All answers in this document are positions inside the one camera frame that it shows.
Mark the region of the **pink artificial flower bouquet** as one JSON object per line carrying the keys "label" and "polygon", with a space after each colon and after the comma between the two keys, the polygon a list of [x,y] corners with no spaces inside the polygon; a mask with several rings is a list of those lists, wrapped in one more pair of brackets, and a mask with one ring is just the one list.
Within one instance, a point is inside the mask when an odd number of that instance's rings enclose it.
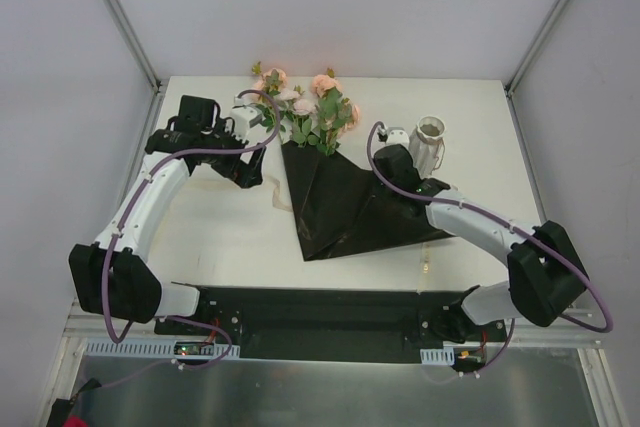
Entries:
{"label": "pink artificial flower bouquet", "polygon": [[265,69],[260,62],[251,73],[253,89],[261,93],[249,94],[250,103],[263,114],[261,125],[268,132],[279,130],[283,142],[311,146],[330,156],[338,150],[341,137],[360,121],[359,107],[345,96],[331,69],[314,76],[308,89],[290,84],[283,70]]}

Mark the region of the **cream ribbon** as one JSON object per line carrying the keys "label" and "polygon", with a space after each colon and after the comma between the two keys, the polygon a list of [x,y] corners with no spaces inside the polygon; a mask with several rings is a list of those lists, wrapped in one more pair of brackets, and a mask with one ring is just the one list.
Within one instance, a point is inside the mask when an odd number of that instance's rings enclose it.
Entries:
{"label": "cream ribbon", "polygon": [[[273,186],[271,197],[272,207],[285,212],[293,212],[292,206],[285,203],[281,198],[282,185],[280,181],[274,176],[266,175],[263,178],[262,186],[265,186],[266,184],[271,184]],[[231,184],[225,180],[191,180],[187,183],[187,187],[201,191],[232,189]]]}

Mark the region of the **black wrapping paper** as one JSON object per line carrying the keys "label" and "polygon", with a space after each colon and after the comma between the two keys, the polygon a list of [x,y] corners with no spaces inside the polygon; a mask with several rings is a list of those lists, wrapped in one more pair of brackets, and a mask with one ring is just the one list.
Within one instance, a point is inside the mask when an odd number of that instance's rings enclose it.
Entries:
{"label": "black wrapping paper", "polygon": [[303,259],[334,259],[446,239],[425,205],[387,188],[340,153],[281,147]]}

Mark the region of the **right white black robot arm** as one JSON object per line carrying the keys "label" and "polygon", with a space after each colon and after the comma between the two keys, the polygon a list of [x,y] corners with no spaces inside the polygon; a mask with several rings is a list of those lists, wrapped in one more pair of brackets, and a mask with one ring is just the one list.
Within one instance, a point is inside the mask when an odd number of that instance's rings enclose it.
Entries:
{"label": "right white black robot arm", "polygon": [[471,286],[447,309],[444,324],[461,341],[473,341],[486,324],[525,318],[548,327],[591,290],[590,279],[566,230],[508,220],[471,201],[450,184],[419,176],[406,147],[387,145],[367,153],[387,190],[417,204],[427,224],[486,252],[507,270],[507,279]]}

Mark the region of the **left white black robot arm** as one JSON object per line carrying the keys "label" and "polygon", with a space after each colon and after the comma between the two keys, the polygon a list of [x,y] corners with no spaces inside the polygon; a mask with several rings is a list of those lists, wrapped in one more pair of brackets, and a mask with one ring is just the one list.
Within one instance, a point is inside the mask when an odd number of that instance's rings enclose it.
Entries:
{"label": "left white black robot arm", "polygon": [[204,334],[210,310],[197,288],[162,281],[149,266],[152,242],[173,198],[200,165],[241,188],[262,182],[266,146],[249,143],[262,111],[237,100],[226,117],[213,99],[182,97],[177,115],[148,138],[140,171],[108,226],[89,245],[77,244],[69,266],[81,309],[147,323],[177,316],[188,335]]}

